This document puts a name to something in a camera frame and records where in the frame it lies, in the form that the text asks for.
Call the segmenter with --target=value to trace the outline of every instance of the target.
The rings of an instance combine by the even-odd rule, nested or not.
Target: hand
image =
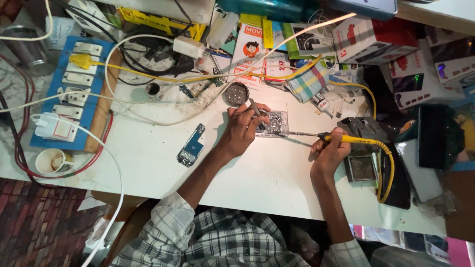
[[[334,185],[336,168],[342,160],[351,152],[350,143],[341,143],[343,135],[348,133],[342,128],[336,127],[332,130],[332,141],[323,147],[322,139],[316,141],[312,145],[311,153],[316,153],[315,162],[310,170],[310,178],[315,183],[324,183],[326,185]]]
[[[256,105],[258,109],[263,109],[267,112],[271,111],[264,104],[256,103]],[[268,116],[251,119],[254,115],[255,112],[252,105],[247,107],[246,104],[242,104],[237,109],[228,108],[228,125],[214,148],[215,152],[219,154],[219,158],[223,159],[225,163],[244,154],[248,146],[254,141],[256,127],[260,123],[270,123]]]

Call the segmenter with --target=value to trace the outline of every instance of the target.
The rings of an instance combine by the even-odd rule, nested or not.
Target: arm
[[[266,105],[257,104],[266,111]],[[242,155],[254,141],[256,127],[267,117],[251,119],[252,107],[228,109],[229,122],[223,136],[177,192],[163,198],[139,237],[127,244],[111,266],[178,267],[194,231],[194,209],[218,171]]]
[[[266,105],[256,105],[259,109],[271,111]],[[254,114],[252,106],[248,108],[245,104],[237,109],[228,108],[229,122],[223,136],[177,191],[193,208],[198,206],[216,173],[229,161],[241,156],[254,141],[256,127],[261,122],[269,123],[269,118],[263,116],[251,120]]]
[[[324,147],[322,140],[312,146],[316,159],[310,177],[316,188],[322,214],[327,221],[331,246],[325,252],[322,266],[370,266],[360,245],[354,239],[335,187],[334,174],[338,165],[351,151],[349,143],[341,143],[342,128],[332,131],[332,141]]]

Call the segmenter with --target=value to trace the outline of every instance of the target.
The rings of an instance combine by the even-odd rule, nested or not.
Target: checkered shirt
[[[194,217],[178,194],[162,199],[139,237],[111,266],[309,266],[286,249],[273,221],[262,213],[250,220],[239,210],[211,208]],[[322,266],[370,266],[356,240],[331,245]]]

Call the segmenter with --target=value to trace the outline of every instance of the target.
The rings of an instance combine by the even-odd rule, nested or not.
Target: yellow cable
[[[336,83],[336,82],[332,82],[332,81],[330,81],[330,83],[334,84],[334,85],[339,85],[339,86],[358,86],[358,87],[361,87],[361,88],[365,89],[366,91],[368,91],[371,98],[373,99],[373,119],[376,120],[376,99],[374,98],[373,92],[369,88],[367,88],[364,85],[355,84],[355,83]]]
[[[318,58],[312,60],[308,64],[305,64],[305,66],[303,66],[300,69],[296,70],[292,74],[286,75],[286,76],[268,76],[268,75],[256,74],[256,73],[252,73],[252,72],[250,72],[247,75],[259,76],[259,77],[265,77],[265,78],[273,78],[273,79],[288,79],[288,78],[295,77],[295,76],[301,74],[302,72],[310,69],[318,61],[320,61],[321,58],[322,58],[322,55],[320,54],[318,56]],[[92,65],[100,65],[100,66],[105,65],[105,63],[93,61],[91,56],[87,55],[87,54],[72,55],[72,56],[69,57],[69,61],[76,64],[76,65],[78,65],[79,67],[81,67],[83,69],[89,69],[89,67],[92,66]],[[178,81],[177,79],[170,79],[170,78],[163,78],[163,77],[159,77],[159,76],[153,76],[153,75],[150,75],[150,74],[147,74],[147,73],[143,73],[143,72],[140,72],[140,71],[136,71],[136,70],[133,70],[133,69],[129,69],[129,68],[125,68],[125,67],[121,67],[121,66],[117,66],[117,65],[112,65],[112,64],[108,64],[108,67],[114,67],[114,68],[117,68],[117,69],[120,69],[120,70],[125,70],[125,71],[128,71],[128,72],[132,72],[132,73],[135,73],[135,74],[139,74],[139,75],[142,75],[142,76],[145,76],[145,77],[154,78],[154,79],[158,79],[158,80],[162,80],[162,81],[168,81],[168,82]],[[208,75],[208,76],[203,76],[203,77],[199,77],[199,78],[182,80],[181,82],[188,83],[188,82],[194,82],[194,81],[201,81],[201,80],[206,80],[206,79],[213,78],[213,77],[223,77],[223,75]]]
[[[339,85],[339,86],[358,86],[358,87],[364,88],[371,95],[371,99],[373,100],[373,109],[374,109],[373,110],[373,119],[376,120],[376,99],[374,98],[373,92],[369,88],[367,88],[364,85],[355,84],[355,83],[336,83],[336,82],[332,82],[332,81],[330,81],[330,83],[334,84],[334,85]],[[379,179],[378,179],[379,180],[378,202],[383,204],[389,196],[389,191],[391,190],[392,181],[394,179],[394,159],[391,155],[391,150],[389,150],[389,148],[385,144],[383,144],[382,142],[377,141],[377,140],[372,140],[372,139],[365,139],[365,140],[366,141],[371,141],[370,144],[378,145],[389,156],[389,161],[391,162],[391,174],[389,176],[389,183],[388,183],[388,186],[386,187],[386,192],[384,193],[384,196],[383,196],[382,199],[381,199],[382,175],[380,174],[380,169],[378,169],[378,175],[379,175]],[[353,142],[349,142],[349,143],[365,143],[365,142],[363,142],[363,141],[361,141],[361,142],[353,141]]]

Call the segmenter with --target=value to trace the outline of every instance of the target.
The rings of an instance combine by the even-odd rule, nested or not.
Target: red cable
[[[5,60],[5,62],[7,62],[8,64],[10,64],[10,66],[12,66],[18,73],[20,73],[20,75],[23,77],[24,81],[25,81],[25,89],[26,89],[26,97],[25,97],[25,104],[27,103],[30,103],[32,100],[33,100],[33,95],[35,93],[35,83],[33,82],[33,78],[29,75],[28,72],[25,72],[23,71],[21,68],[17,67],[11,60],[9,60],[8,58],[6,58],[5,56],[3,56],[2,54],[0,54],[0,58]],[[29,84],[28,84],[28,80],[30,81],[31,83],[31,95],[29,95]],[[21,128],[20,128],[20,131],[18,133],[18,136],[19,138],[21,139],[21,137],[23,136],[24,132],[27,130],[28,128],[28,124],[29,124],[29,116],[30,116],[30,108],[31,106],[27,106],[23,109],[23,121],[22,121],[22,125],[21,125]],[[110,112],[111,114],[111,118],[109,120],[109,124],[106,128],[106,131],[104,133],[104,137],[103,137],[103,142],[105,143],[105,141],[107,140],[107,137],[109,135],[109,132],[111,130],[111,127],[112,127],[112,121],[114,120],[114,114],[112,112]],[[15,163],[18,165],[18,167],[20,169],[22,169],[24,172],[26,172],[27,174],[31,175],[31,176],[35,176],[35,177],[38,177],[38,178],[44,178],[44,179],[58,179],[58,178],[65,178],[65,177],[69,177],[69,176],[73,176],[73,175],[76,175],[76,174],[79,174],[81,172],[83,172],[84,170],[86,170],[87,168],[89,168],[90,166],[92,166],[96,161],[97,159],[99,158],[99,156],[101,155],[102,153],[102,150],[104,149],[103,146],[101,146],[96,154],[91,158],[91,160],[85,165],[83,166],[81,169],[73,172],[73,173],[70,173],[70,174],[66,174],[66,175],[63,175],[63,176],[57,176],[57,177],[47,177],[47,176],[42,176],[42,175],[39,175],[39,174],[36,174],[34,173],[33,171],[31,171],[27,164],[26,163],[23,163],[21,162],[21,159],[20,159],[20,156],[19,156],[19,147],[16,145],[15,143]]]

